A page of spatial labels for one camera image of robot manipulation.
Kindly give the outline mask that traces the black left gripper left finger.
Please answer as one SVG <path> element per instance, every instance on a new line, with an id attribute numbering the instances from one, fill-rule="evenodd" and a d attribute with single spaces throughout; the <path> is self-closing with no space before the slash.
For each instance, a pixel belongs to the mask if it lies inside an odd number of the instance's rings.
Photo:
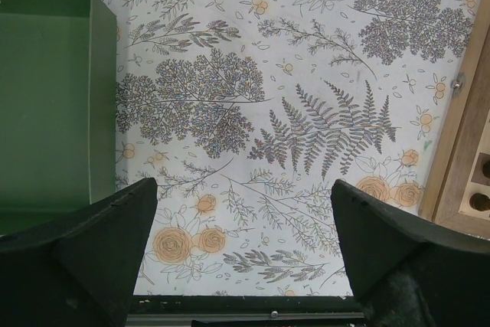
<path id="1" fill-rule="evenodd" d="M 3 326 L 124 326 L 157 207 L 144 178 L 1 238 Z"/>

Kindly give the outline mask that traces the wooden chess board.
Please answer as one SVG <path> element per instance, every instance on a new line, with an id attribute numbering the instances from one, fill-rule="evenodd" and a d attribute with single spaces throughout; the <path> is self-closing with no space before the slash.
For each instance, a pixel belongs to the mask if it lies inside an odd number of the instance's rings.
<path id="1" fill-rule="evenodd" d="M 489 0 L 479 0 L 475 24 L 426 182 L 418 215 L 454 231 L 487 239 L 489 211 L 469 199 L 489 196 L 482 164 L 489 160 Z"/>

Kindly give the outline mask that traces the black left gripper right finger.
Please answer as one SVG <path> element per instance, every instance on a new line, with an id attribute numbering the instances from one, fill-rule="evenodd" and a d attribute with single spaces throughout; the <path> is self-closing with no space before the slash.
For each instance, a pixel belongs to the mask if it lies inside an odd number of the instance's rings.
<path id="1" fill-rule="evenodd" d="M 487 326 L 489 242 L 426 221 L 337 180 L 341 255 L 368 326 Z"/>

